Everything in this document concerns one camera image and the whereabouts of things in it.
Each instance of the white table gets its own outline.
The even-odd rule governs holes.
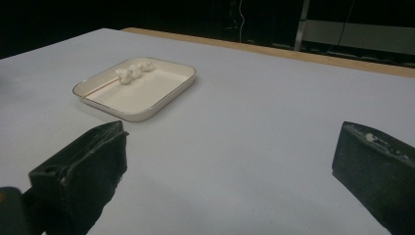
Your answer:
[[[415,79],[100,29],[0,61],[0,187],[97,125],[76,83],[126,59],[196,69],[124,122],[128,171],[89,234],[389,234],[332,176],[343,121],[415,146]]]

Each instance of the wooden table edge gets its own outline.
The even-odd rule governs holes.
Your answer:
[[[343,67],[343,68],[349,68],[349,69],[361,70],[361,71],[372,71],[372,72],[378,72],[378,73],[385,73],[385,74],[415,78],[415,69],[406,68],[406,67],[390,66],[390,65],[362,62],[362,61],[356,61],[356,60],[350,60],[350,59],[315,55],[315,54],[289,51],[289,50],[283,50],[283,49],[277,49],[277,48],[249,45],[249,44],[238,43],[238,42],[223,41],[223,40],[204,38],[204,37],[198,37],[198,36],[190,36],[190,35],[177,34],[177,33],[171,33],[171,32],[156,31],[156,30],[150,30],[150,29],[138,28],[138,27],[127,27],[127,28],[122,29],[122,31],[145,34],[149,36],[155,36],[155,37],[161,37],[161,38],[167,38],[167,39],[174,39],[174,40],[180,40],[180,41],[188,41],[188,42],[201,43],[201,44],[212,45],[212,46],[231,48],[231,49],[236,49],[236,50],[242,50],[242,51],[247,51],[247,52],[268,55],[268,56],[282,57],[282,58],[288,58],[288,59],[293,59],[293,60],[322,64],[322,65]]]

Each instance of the white tray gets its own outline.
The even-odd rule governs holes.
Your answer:
[[[87,95],[115,80],[116,70],[145,62],[151,62],[155,69],[143,72],[140,78],[127,85],[116,81]],[[188,88],[193,83],[195,74],[195,69],[188,66],[151,58],[134,58],[79,82],[72,92],[87,105],[128,121],[141,121],[152,117]]]

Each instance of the ceramic dish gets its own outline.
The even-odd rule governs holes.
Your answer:
[[[143,63],[151,63],[154,69],[144,71],[140,78],[126,85],[116,80],[116,70]],[[72,92],[87,105],[128,121],[141,121],[152,117],[188,88],[195,74],[195,69],[188,66],[134,58],[79,82]]]

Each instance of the cable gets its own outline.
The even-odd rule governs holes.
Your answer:
[[[242,14],[242,0],[241,2],[239,2],[239,15],[242,18],[241,27],[239,28],[239,42],[242,42],[242,28],[244,27],[244,23],[245,23],[244,14]]]
[[[354,0],[351,2],[350,10],[348,11],[348,15],[347,15],[346,21],[343,23],[343,28],[342,28],[342,32],[340,33],[340,38],[339,38],[338,44],[337,44],[337,45],[333,44],[333,45],[332,45],[332,46],[331,46],[331,47],[327,50],[327,53],[330,53],[330,51],[333,49],[333,47],[334,47],[334,46],[339,46],[339,45],[340,45],[340,43],[342,42],[343,33],[345,32],[345,27],[346,27],[346,24],[348,23],[348,19],[350,18],[350,15],[351,15],[351,10],[353,10],[353,6],[354,6]]]

